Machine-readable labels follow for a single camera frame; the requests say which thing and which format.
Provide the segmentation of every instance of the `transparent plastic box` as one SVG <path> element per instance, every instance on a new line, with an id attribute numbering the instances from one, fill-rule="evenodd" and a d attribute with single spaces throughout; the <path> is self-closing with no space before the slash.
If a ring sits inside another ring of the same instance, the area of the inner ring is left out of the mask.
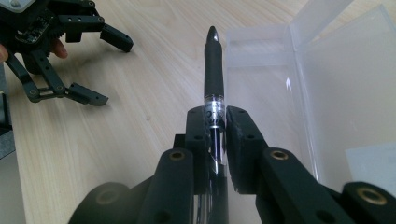
<path id="1" fill-rule="evenodd" d="M 396 195 L 394 24 L 380 6 L 316 38 L 350 2 L 311 0 L 290 24 L 229 30 L 226 104 L 323 185 L 366 181 Z"/>

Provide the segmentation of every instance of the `wood grain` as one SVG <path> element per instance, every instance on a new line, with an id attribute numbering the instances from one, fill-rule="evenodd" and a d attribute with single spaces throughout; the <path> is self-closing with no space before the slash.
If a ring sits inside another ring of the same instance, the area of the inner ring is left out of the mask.
<path id="1" fill-rule="evenodd" d="M 209 27 L 217 27 L 226 48 L 228 29 L 290 22 L 306 2 L 96 0 L 106 22 L 132 37 L 133 50 L 85 34 L 81 43 L 66 44 L 66 60 L 49 58 L 66 85 L 75 81 L 108 96 L 101 107 L 67 99 L 32 104 L 7 68 L 27 222 L 66 223 L 96 186 L 133 187 L 150 177 L 175 133 L 184 133 L 187 111 L 203 104 Z M 356 0 L 331 28 L 381 2 L 396 21 L 393 1 Z M 259 223 L 254 197 L 231 193 L 230 221 Z"/>

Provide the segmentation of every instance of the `wooden table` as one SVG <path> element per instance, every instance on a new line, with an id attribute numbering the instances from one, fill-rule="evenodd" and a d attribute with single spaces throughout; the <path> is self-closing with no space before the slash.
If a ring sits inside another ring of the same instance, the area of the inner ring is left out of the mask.
<path id="1" fill-rule="evenodd" d="M 66 60 L 49 58 L 66 85 L 76 81 L 108 96 L 101 107 L 67 99 L 32 104 L 6 68 L 27 222 L 66 223 L 96 186 L 133 187 L 153 175 L 174 135 L 185 132 L 187 111 L 203 104 L 209 27 L 226 48 L 228 29 L 290 22 L 306 2 L 96 0 L 106 22 L 132 37 L 133 50 L 85 34 L 66 44 Z M 381 2 L 396 21 L 393 0 L 356 0 L 330 30 Z M 230 193 L 229 203 L 231 223 L 260 222 L 253 196 Z"/>

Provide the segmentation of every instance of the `black mechanical linkage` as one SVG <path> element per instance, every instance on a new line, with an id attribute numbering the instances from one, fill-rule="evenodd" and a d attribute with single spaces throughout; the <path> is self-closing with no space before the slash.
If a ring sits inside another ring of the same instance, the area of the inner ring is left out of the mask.
<path id="1" fill-rule="evenodd" d="M 66 34 L 66 42 L 80 42 L 82 33 L 100 32 L 100 38 L 114 47 L 129 52 L 133 40 L 105 23 L 93 1 L 35 1 L 22 13 L 0 7 L 0 43 L 7 48 L 9 68 L 23 85 L 31 102 L 66 97 L 84 105 L 105 105 L 108 98 L 76 83 L 69 88 L 62 83 L 47 57 L 50 42 Z M 22 55 L 24 65 L 14 56 Z M 30 74 L 43 75 L 48 87 L 38 88 Z"/>

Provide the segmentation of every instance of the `pen tip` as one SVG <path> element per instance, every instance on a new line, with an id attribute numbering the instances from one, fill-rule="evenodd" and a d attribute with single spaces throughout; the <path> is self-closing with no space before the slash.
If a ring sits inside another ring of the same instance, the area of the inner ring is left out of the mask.
<path id="1" fill-rule="evenodd" d="M 219 41 L 218 31 L 216 30 L 216 28 L 214 26 L 210 27 L 209 32 L 207 33 L 206 42 L 209 42 L 212 40 Z"/>

